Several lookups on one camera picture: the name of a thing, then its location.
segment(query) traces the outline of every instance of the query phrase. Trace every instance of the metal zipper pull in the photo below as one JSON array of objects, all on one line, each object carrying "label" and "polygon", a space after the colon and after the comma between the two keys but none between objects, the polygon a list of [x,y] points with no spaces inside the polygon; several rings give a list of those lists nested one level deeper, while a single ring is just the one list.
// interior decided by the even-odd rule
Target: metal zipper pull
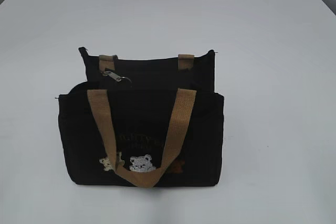
[{"label": "metal zipper pull", "polygon": [[131,79],[128,77],[123,77],[123,76],[119,76],[116,73],[113,73],[112,71],[105,71],[102,73],[103,76],[109,76],[111,77],[113,80],[119,82],[122,80],[128,80],[130,83],[132,83]]}]

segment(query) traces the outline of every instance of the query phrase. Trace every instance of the white bear patch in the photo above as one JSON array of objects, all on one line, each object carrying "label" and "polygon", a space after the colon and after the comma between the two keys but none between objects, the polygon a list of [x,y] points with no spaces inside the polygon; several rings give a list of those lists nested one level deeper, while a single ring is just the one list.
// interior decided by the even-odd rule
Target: white bear patch
[{"label": "white bear patch", "polygon": [[153,166],[151,160],[152,156],[149,154],[140,157],[131,157],[132,165],[130,165],[130,170],[138,173],[147,173],[155,170],[156,167]]},{"label": "white bear patch", "polygon": [[112,170],[112,165],[111,165],[111,162],[110,162],[110,160],[109,160],[108,157],[99,159],[99,162],[100,162],[101,164],[103,164],[103,166],[104,166],[104,171],[107,172],[107,171],[109,171],[109,170]]}]

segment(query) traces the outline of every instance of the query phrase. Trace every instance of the white table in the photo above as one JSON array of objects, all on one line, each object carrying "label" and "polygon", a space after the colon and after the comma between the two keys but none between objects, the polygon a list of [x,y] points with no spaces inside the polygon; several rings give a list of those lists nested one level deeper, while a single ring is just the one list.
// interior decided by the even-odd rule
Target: white table
[{"label": "white table", "polygon": [[[321,0],[6,0],[0,223],[336,223],[336,18]],[[54,97],[77,51],[216,58],[225,144],[212,188],[77,186]]]}]

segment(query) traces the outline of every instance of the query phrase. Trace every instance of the black bag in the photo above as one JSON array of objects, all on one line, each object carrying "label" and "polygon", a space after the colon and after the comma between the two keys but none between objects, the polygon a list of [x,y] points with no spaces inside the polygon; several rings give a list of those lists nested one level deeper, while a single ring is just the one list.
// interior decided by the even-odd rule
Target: black bag
[{"label": "black bag", "polygon": [[121,60],[115,56],[90,56],[86,48],[79,48],[84,60],[88,81],[99,81],[100,88],[113,89],[115,80],[104,77],[110,71],[123,78],[118,88],[132,86],[133,89],[184,88],[214,92],[215,52],[210,50],[201,57],[179,55],[179,57],[155,60]]},{"label": "black bag", "polygon": [[208,91],[99,90],[59,96],[71,179],[81,185],[214,186],[222,166],[224,97]]}]

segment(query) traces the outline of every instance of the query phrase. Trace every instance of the bag handle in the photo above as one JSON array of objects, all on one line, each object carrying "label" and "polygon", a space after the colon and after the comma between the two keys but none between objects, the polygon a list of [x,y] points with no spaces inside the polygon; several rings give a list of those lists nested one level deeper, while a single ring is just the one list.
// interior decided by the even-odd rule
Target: bag handle
[{"label": "bag handle", "polygon": [[100,55],[99,56],[99,70],[105,72],[105,68],[115,70],[114,60],[117,59],[117,55]]},{"label": "bag handle", "polygon": [[192,69],[194,66],[194,55],[178,55],[177,67],[179,70]]},{"label": "bag handle", "polygon": [[178,89],[163,149],[161,167],[147,173],[133,172],[123,167],[118,157],[111,109],[106,90],[88,90],[88,100],[94,120],[101,134],[106,154],[114,172],[135,186],[153,187],[170,164],[177,158],[185,139],[196,97],[195,90]]}]

